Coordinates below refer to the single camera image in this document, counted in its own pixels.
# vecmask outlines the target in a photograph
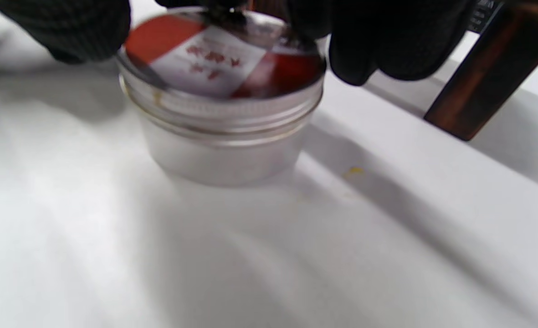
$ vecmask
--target white label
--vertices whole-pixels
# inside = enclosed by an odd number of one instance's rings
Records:
[[[149,66],[173,89],[230,97],[265,54],[265,49],[209,26]]]

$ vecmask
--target tin lid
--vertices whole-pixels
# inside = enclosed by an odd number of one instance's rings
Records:
[[[162,91],[211,99],[267,99],[321,80],[325,60],[314,41],[255,12],[212,16],[182,8],[131,31],[119,62]]]

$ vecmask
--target black glove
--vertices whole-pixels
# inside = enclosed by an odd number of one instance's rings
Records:
[[[331,68],[352,85],[381,69],[417,80],[441,67],[465,33],[475,0],[289,0],[294,28],[332,33]]]
[[[156,1],[166,7],[197,4]],[[129,0],[0,0],[0,11],[67,64],[110,58],[125,42],[131,23]]]

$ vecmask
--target metal tin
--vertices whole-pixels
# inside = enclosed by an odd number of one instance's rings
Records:
[[[210,18],[202,8],[140,24],[117,62],[152,157],[207,185],[244,185],[294,164],[325,73],[315,43],[283,21],[254,12]]]

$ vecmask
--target gloved hand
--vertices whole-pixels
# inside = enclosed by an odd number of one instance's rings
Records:
[[[329,60],[340,79],[364,84],[428,77],[463,37],[475,0],[289,0],[292,24],[314,38],[331,32]]]
[[[156,0],[166,7],[204,4],[227,8],[245,0]],[[332,33],[333,72],[362,85],[377,69],[396,79],[434,73],[463,36],[474,0],[256,0],[286,1],[294,29],[315,39]],[[109,58],[129,32],[128,0],[0,0],[57,60]]]

